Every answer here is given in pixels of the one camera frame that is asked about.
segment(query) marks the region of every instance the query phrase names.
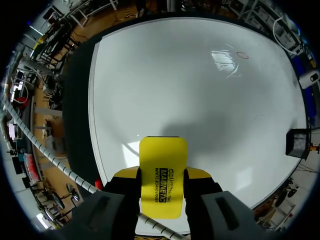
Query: white cable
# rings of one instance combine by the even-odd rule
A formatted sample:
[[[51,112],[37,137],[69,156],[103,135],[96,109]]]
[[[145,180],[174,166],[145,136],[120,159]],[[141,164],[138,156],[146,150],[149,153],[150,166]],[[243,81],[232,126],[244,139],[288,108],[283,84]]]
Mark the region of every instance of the white cable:
[[[11,82],[12,82],[12,85],[14,86],[15,84],[18,84],[19,85],[19,83],[18,82],[14,82],[13,80],[12,80],[12,78],[10,79],[11,80]],[[18,104],[24,104],[24,103],[26,103],[27,101],[28,101],[28,97],[29,97],[29,91],[28,91],[28,88],[26,87],[26,85],[22,85],[24,88],[25,88],[25,90],[26,90],[26,98],[25,98],[25,101],[18,101],[18,100],[16,100],[16,99],[12,99],[13,101],[15,101],[15,102],[17,102]]]
[[[22,122],[21,118],[18,116],[17,112],[14,110],[10,102],[4,97],[1,97],[1,101],[5,106],[6,110],[10,113],[12,118],[15,120],[18,127],[22,130],[24,135],[31,141],[31,143],[39,149],[39,151],[55,165],[59,170],[61,170],[65,175],[68,176],[72,181],[80,185],[82,188],[87,190],[88,192],[94,194],[99,191],[98,188],[91,185],[89,182],[85,181],[83,178],[75,174],[71,171],[67,166],[65,166],[56,156],[54,156],[50,151],[48,151],[35,137],[35,135],[27,128],[27,126]],[[163,226],[161,223],[153,220],[152,218],[144,215],[140,212],[138,215],[138,220],[143,222],[144,224],[150,226],[155,231],[158,231],[163,236],[170,240],[181,240],[184,238],[183,235],[171,230],[170,228]]]
[[[282,47],[284,50],[286,50],[286,51],[287,51],[288,53],[290,53],[290,54],[297,55],[296,52],[290,51],[288,48],[286,48],[285,46],[283,46],[283,45],[280,43],[280,41],[277,39],[277,37],[276,37],[276,33],[275,33],[276,23],[279,22],[280,20],[282,20],[283,18],[284,18],[284,17],[282,16],[282,17],[279,17],[277,20],[274,21],[273,27],[272,27],[273,37],[274,37],[274,39],[276,40],[276,42],[280,45],[280,47]]]
[[[36,146],[37,149],[50,161],[55,165],[59,170],[61,170],[65,175],[67,175],[70,179],[79,184],[82,188],[87,190],[88,192],[94,194],[98,189],[91,185],[89,182],[85,181],[83,178],[75,174],[68,167],[66,167],[57,157],[55,157],[50,151],[48,151],[33,135],[33,133],[27,128],[27,126],[22,122],[21,118],[18,116],[17,112],[14,110],[9,101],[2,96],[2,103],[5,106],[6,110],[10,113],[12,118],[15,120],[16,124],[22,130],[24,135],[31,141],[33,145]]]
[[[12,99],[13,101],[17,102],[18,104],[24,104],[28,101],[28,97],[29,97],[29,91],[28,91],[28,88],[26,87],[26,85],[23,85],[23,87],[25,88],[26,90],[26,97],[25,97],[25,100],[24,101],[18,101],[16,99]]]
[[[140,212],[138,215],[138,220],[143,222],[144,224],[150,226],[152,229],[156,230],[157,232],[161,233],[163,236],[165,236],[167,239],[170,240],[181,240],[185,236],[171,230],[170,228],[163,226],[160,222],[157,222],[153,220],[152,218],[144,215]]]

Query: shelf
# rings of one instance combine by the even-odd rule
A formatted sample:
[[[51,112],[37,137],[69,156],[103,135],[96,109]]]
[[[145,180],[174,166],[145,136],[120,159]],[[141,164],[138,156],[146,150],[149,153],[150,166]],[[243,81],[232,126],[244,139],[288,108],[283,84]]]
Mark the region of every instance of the shelf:
[[[264,2],[258,1],[258,6],[262,7],[274,20],[281,18],[272,8],[270,8]],[[300,41],[298,40],[298,38],[292,33],[292,31],[290,30],[290,28],[288,27],[288,25],[286,24],[286,22],[283,19],[279,20],[277,23],[281,27],[283,27],[285,32],[290,34],[290,36],[292,37],[292,39],[295,41],[295,43],[297,45],[300,44]]]

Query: wooden floor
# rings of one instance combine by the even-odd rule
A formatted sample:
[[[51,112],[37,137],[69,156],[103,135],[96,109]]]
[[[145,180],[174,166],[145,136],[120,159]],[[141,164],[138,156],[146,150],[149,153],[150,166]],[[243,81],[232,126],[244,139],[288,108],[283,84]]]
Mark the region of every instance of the wooden floor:
[[[154,11],[155,7],[156,7],[156,1],[151,3],[149,9]],[[135,18],[136,13],[137,13],[137,10],[134,4],[128,4],[126,6],[119,7],[117,11],[114,11],[112,7],[109,7],[97,13],[93,17],[91,17],[86,23],[84,28],[81,28],[80,26],[77,25],[77,27],[74,29],[71,36],[79,42],[84,42],[87,39],[94,36],[95,34],[111,26],[117,25],[125,21],[129,21]],[[37,107],[47,108],[48,103],[44,101],[45,94],[43,93],[42,88],[43,88],[43,85],[41,83],[39,87],[35,90],[34,102]],[[43,126],[46,120],[49,120],[52,123],[52,133],[54,137],[64,136],[64,127],[63,127],[62,117],[54,118],[51,115],[42,115],[38,113],[34,114],[34,124],[36,126]],[[36,136],[36,138],[39,140],[41,144],[45,143],[45,137],[43,136],[42,130],[34,129],[33,134]],[[42,153],[40,153],[38,150],[36,150],[36,155],[38,157],[39,164],[45,164],[49,162],[49,160],[43,157]],[[72,180],[70,180],[65,174],[63,174],[60,170],[58,170],[58,168],[54,166],[44,169],[42,172],[44,177],[48,179],[49,183],[52,185],[53,188],[55,188],[55,191],[61,197],[68,193],[66,188],[67,183],[72,184],[76,189],[78,189],[77,185]],[[73,207],[71,200],[69,200],[68,198],[64,199],[63,202],[65,205],[65,209],[62,210],[62,212],[66,212]]]

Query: cardboard box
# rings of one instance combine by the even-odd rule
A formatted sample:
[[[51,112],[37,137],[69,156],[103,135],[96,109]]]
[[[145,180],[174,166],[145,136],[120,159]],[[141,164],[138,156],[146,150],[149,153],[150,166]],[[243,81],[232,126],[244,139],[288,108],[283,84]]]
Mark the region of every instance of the cardboard box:
[[[278,40],[287,49],[292,48],[295,45],[295,41],[293,40],[293,38],[289,34],[287,34],[286,32],[284,32],[278,38]]]
[[[259,30],[262,28],[262,25],[255,18],[252,19],[251,25]]]
[[[259,7],[258,15],[264,22],[269,18],[269,14],[262,7]]]

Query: metal rack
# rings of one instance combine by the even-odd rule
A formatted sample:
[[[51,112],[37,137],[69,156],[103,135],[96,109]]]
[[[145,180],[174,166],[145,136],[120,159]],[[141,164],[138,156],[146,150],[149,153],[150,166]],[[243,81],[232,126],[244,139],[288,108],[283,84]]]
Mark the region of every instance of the metal rack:
[[[232,8],[232,0],[229,3],[229,9],[237,15],[237,18],[256,27],[259,30],[273,37],[273,24],[275,20],[284,17],[281,11],[276,12],[271,6],[262,0],[247,0],[244,2],[241,11]],[[275,25],[275,35],[277,39],[289,50],[298,48],[301,41],[294,32],[288,27],[285,18],[279,20]]]

